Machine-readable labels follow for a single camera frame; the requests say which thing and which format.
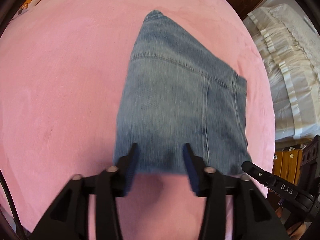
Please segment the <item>blue denim jacket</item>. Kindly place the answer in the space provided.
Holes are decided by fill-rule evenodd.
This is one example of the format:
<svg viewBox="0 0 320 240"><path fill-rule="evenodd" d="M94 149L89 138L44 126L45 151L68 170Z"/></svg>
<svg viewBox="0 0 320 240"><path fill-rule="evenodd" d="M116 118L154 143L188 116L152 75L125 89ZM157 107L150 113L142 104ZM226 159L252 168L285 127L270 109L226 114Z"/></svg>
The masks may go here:
<svg viewBox="0 0 320 240"><path fill-rule="evenodd" d="M186 172L183 146L225 175L250 159L247 82L158 10L133 47L116 124L113 159L139 147L141 173Z"/></svg>

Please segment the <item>pink bed sheet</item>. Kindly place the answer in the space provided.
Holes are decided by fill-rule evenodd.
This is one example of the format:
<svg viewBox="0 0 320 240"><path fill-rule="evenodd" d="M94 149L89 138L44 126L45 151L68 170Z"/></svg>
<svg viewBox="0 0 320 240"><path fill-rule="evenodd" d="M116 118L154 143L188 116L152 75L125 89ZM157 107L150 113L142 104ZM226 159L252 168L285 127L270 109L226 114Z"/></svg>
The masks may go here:
<svg viewBox="0 0 320 240"><path fill-rule="evenodd" d="M255 165L272 171L267 74L226 0L42 0L1 37L1 171L27 230L72 175L110 164L130 54L152 10L247 80L248 151Z"/></svg>

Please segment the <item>cream lace curtain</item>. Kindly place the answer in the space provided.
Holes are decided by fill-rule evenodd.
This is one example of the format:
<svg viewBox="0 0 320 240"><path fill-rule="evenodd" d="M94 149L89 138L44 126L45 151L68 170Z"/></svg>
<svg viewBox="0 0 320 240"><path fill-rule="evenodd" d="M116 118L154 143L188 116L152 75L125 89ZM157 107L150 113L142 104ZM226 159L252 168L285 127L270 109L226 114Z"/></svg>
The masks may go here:
<svg viewBox="0 0 320 240"><path fill-rule="evenodd" d="M276 140L319 134L319 35L287 4L258 7L243 21L263 60Z"/></svg>

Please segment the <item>wooden drawer cabinet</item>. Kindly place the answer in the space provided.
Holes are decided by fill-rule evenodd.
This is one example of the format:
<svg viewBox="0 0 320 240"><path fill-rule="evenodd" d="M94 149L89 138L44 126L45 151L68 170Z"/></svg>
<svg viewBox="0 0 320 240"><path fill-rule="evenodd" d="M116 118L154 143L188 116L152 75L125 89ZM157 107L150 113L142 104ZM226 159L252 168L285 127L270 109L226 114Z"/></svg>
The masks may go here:
<svg viewBox="0 0 320 240"><path fill-rule="evenodd" d="M307 154L306 147L307 144L302 144L277 150L274 153L272 174L294 185L300 182L307 184L312 175L311 165L307 161L311 160L312 153Z"/></svg>

